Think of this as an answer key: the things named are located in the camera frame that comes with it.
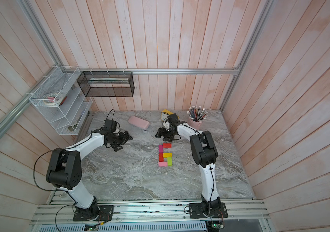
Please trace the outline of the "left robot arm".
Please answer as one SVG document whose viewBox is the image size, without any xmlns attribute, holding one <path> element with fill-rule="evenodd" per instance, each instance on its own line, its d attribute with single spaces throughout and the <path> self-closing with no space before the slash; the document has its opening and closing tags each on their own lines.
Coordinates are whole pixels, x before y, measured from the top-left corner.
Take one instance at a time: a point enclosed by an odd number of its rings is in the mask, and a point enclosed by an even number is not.
<svg viewBox="0 0 330 232">
<path fill-rule="evenodd" d="M 107 119 L 104 125 L 68 148 L 52 151 L 46 181 L 57 190 L 65 191 L 75 201 L 77 213 L 93 220 L 99 213 L 97 199 L 81 182 L 82 160 L 99 147 L 112 148 L 115 152 L 133 137 L 127 131 L 117 130 L 118 122 Z"/>
</svg>

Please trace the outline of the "yellow block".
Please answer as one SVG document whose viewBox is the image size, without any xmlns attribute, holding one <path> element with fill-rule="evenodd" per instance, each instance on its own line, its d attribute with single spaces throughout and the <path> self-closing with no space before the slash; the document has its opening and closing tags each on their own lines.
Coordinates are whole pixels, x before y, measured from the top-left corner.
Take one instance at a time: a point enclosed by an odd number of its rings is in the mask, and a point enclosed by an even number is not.
<svg viewBox="0 0 330 232">
<path fill-rule="evenodd" d="M 164 158 L 172 157 L 172 153 L 163 153 Z"/>
</svg>

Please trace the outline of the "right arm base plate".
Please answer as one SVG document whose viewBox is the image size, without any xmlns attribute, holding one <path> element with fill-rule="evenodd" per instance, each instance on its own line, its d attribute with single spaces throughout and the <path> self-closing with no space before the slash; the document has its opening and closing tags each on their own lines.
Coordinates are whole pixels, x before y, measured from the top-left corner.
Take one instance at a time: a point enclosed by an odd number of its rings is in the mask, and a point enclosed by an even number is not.
<svg viewBox="0 0 330 232">
<path fill-rule="evenodd" d="M 188 205 L 190 218 L 228 218 L 228 212 L 225 203 L 218 205 L 205 203 L 192 203 Z"/>
</svg>

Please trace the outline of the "red block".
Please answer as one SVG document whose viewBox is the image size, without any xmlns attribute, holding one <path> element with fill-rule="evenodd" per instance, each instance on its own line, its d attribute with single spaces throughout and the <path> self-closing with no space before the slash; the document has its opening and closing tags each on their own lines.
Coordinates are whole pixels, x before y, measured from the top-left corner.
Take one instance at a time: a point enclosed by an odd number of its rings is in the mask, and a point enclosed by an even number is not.
<svg viewBox="0 0 330 232">
<path fill-rule="evenodd" d="M 163 153 L 159 153 L 159 161 L 160 162 L 163 162 L 164 161 Z"/>
<path fill-rule="evenodd" d="M 172 144 L 171 143 L 163 143 L 163 148 L 172 148 Z"/>
</svg>

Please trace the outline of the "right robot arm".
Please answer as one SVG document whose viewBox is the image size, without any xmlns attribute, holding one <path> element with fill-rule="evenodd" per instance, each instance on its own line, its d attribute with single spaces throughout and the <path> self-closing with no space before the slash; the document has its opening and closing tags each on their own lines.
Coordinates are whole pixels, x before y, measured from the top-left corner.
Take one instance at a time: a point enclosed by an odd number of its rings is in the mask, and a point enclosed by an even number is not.
<svg viewBox="0 0 330 232">
<path fill-rule="evenodd" d="M 176 114 L 168 115 L 162 122 L 156 138 L 163 137 L 164 141 L 173 142 L 186 138 L 190 142 L 192 157 L 198 165 L 202 181 L 202 211 L 210 216 L 221 208 L 221 198 L 216 187 L 215 166 L 218 151 L 209 131 L 200 131 L 191 127 L 185 121 L 180 121 Z"/>
</svg>

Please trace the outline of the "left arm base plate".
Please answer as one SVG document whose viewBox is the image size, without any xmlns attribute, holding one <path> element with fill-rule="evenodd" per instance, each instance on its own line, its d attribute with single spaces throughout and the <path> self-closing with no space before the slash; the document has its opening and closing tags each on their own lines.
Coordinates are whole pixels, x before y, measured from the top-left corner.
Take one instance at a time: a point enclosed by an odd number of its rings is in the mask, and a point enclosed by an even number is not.
<svg viewBox="0 0 330 232">
<path fill-rule="evenodd" d="M 75 207 L 73 221 L 110 221 L 112 220 L 113 205 L 91 206 L 87 209 Z"/>
</svg>

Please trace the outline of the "magenta block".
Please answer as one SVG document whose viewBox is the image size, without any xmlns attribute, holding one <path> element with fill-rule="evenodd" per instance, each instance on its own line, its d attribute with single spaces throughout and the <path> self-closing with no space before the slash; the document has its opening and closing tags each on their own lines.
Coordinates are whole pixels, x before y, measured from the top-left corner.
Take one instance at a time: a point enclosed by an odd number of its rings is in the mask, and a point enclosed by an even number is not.
<svg viewBox="0 0 330 232">
<path fill-rule="evenodd" d="M 159 153 L 163 153 L 164 152 L 162 145 L 159 145 L 158 148 L 159 148 Z"/>
</svg>

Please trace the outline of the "pink block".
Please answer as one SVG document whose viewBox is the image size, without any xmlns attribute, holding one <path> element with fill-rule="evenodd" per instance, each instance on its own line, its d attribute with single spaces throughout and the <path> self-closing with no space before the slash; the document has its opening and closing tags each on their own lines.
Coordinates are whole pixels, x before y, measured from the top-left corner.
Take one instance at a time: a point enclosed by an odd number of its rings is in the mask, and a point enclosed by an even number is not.
<svg viewBox="0 0 330 232">
<path fill-rule="evenodd" d="M 168 166 L 168 162 L 167 161 L 159 161 L 158 166 L 159 167 L 166 167 L 166 166 Z"/>
</svg>

